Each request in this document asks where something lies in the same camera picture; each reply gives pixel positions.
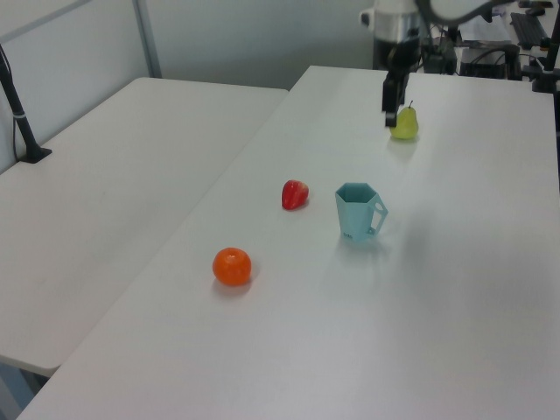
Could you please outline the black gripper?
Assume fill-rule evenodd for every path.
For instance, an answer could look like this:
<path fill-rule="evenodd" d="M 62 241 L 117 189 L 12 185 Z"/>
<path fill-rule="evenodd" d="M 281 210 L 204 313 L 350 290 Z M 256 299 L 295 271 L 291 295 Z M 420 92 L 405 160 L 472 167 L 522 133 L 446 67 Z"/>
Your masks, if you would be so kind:
<path fill-rule="evenodd" d="M 385 126 L 396 126 L 399 108 L 404 104 L 409 74 L 421 55 L 419 38 L 389 45 L 387 56 L 388 74 L 382 85 L 381 110 L 385 114 Z"/>

